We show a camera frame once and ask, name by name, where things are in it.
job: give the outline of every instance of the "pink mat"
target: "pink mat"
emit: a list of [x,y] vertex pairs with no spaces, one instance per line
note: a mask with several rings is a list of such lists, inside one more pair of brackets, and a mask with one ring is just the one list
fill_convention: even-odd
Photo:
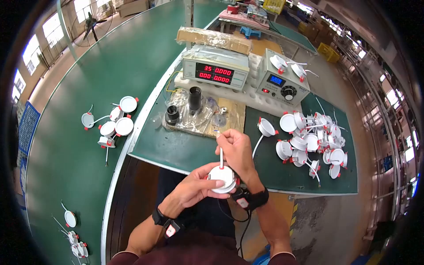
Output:
[[233,15],[233,14],[231,14],[231,12],[228,12],[226,9],[219,14],[219,17],[225,18],[225,19],[228,19],[228,20],[240,21],[240,22],[250,24],[250,25],[255,26],[255,27],[259,27],[259,28],[269,29],[268,21],[266,21],[265,23],[259,23],[255,20],[251,20],[247,17],[244,17],[244,15],[242,15],[242,13],[238,13],[237,15]]

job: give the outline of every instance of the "green mat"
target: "green mat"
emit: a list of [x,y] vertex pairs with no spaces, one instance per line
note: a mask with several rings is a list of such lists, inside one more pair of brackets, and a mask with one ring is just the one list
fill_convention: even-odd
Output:
[[[326,114],[333,113],[333,105],[319,98]],[[158,125],[154,120],[159,113],[165,112],[165,99],[160,95],[153,106],[146,123],[136,142],[132,155],[142,157],[169,167],[180,170],[192,171],[206,163],[219,161],[215,155],[217,146],[214,139],[202,136],[191,135],[181,131],[167,131],[162,125]],[[305,114],[319,111],[321,109],[315,99],[315,95],[309,94],[301,103]],[[318,172],[321,179],[321,188],[318,182],[309,175],[309,167],[296,167],[295,165],[283,164],[277,156],[275,145],[277,139],[289,139],[291,136],[280,130],[280,134],[274,137],[264,137],[255,155],[255,167],[259,173],[261,181],[267,188],[283,190],[286,192],[317,193],[317,194],[350,194],[357,193],[357,171],[354,157],[353,140],[349,129],[346,114],[336,109],[338,124],[348,131],[343,131],[342,135],[346,139],[344,151],[349,153],[348,169],[341,169],[341,177],[333,180],[328,175],[329,166],[322,161],[322,155],[310,153],[310,159],[319,159],[321,170]],[[252,109],[246,108],[245,130],[254,148],[260,137],[257,128],[259,117],[269,120],[276,129],[280,129],[279,117]]]
[[[204,28],[225,3],[195,1],[194,26]],[[71,264],[69,242],[52,213],[65,225],[60,202],[76,213],[73,230],[86,242],[91,265],[100,264],[100,234],[106,197],[126,137],[109,150],[97,144],[97,123],[88,131],[81,115],[110,113],[111,102],[138,97],[141,110],[159,79],[185,48],[175,42],[184,25],[184,5],[175,0],[126,21],[94,44],[63,77],[42,113],[27,165],[26,199],[33,239],[49,264]]]
[[285,37],[287,37],[287,38],[289,38],[289,39],[292,39],[292,40],[294,40],[295,42],[302,44],[304,47],[306,47],[307,49],[309,49],[309,50],[313,51],[314,53],[317,53],[317,50],[315,49],[315,47],[314,47],[314,46],[312,45],[312,43],[308,40],[308,38],[307,38],[307,37],[305,37],[304,35],[300,34],[300,33],[299,33],[299,32],[297,32],[297,31],[294,31],[294,30],[292,30],[292,29],[290,29],[290,28],[288,28],[288,27],[285,27],[285,26],[283,26],[283,25],[277,24],[277,23],[275,23],[275,22],[270,21],[269,23],[270,23],[270,24],[272,24],[272,26],[273,26],[276,30],[278,30],[278,32],[279,32],[281,35],[283,35],[283,36],[285,36]]

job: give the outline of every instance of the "wrist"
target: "wrist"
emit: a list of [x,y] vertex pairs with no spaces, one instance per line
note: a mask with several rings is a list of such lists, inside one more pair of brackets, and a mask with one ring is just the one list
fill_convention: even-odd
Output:
[[159,211],[166,217],[176,219],[184,210],[179,199],[175,198],[172,193],[165,197],[165,199],[158,206]]
[[245,181],[245,184],[247,186],[247,189],[252,193],[258,193],[265,190],[264,185],[259,179],[258,172],[254,170],[250,175],[247,177],[247,181]]

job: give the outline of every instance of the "white foam holder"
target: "white foam holder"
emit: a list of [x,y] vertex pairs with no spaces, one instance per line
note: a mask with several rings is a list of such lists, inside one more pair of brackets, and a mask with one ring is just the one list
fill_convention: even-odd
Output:
[[283,104],[277,100],[274,100],[272,98],[263,97],[259,94],[256,94],[257,89],[257,69],[260,60],[262,59],[262,56],[250,53],[249,54],[249,68],[250,72],[247,77],[247,81],[243,87],[242,91],[234,91],[232,89],[226,88],[226,87],[216,87],[213,84],[208,83],[200,83],[195,80],[191,79],[184,79],[183,73],[178,73],[175,77],[175,86],[182,87],[184,89],[189,90],[193,86],[198,86],[202,90],[202,94],[206,95],[212,95],[220,98],[227,98],[234,101],[239,101],[246,106],[249,106],[251,108],[272,114],[274,116],[281,117],[283,116],[284,112],[290,112],[293,111],[302,111],[302,107],[299,104],[295,108],[292,106]]

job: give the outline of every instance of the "black wrist strap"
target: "black wrist strap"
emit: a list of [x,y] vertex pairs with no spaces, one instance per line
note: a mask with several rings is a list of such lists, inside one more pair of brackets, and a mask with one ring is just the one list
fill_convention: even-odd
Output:
[[264,191],[251,194],[248,189],[238,187],[231,197],[246,211],[253,211],[268,202],[269,193]]
[[155,225],[160,225],[165,227],[165,238],[170,238],[176,232],[178,232],[181,228],[184,228],[182,222],[169,218],[161,213],[161,211],[156,207],[152,213],[153,221]]

